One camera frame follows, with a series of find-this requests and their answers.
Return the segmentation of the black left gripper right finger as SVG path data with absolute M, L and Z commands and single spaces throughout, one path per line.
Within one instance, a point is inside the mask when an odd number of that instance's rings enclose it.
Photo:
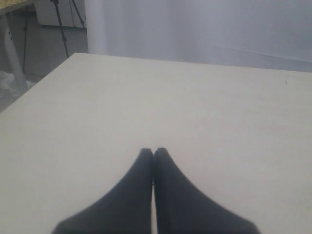
M 182 173 L 165 148 L 154 154 L 154 194 L 160 234 L 257 234 L 249 220 L 223 208 Z

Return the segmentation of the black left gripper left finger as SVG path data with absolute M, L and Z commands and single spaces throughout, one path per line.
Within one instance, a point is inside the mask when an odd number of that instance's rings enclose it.
M 63 220 L 55 234 L 150 234 L 153 153 L 139 155 L 125 176 L 97 202 Z

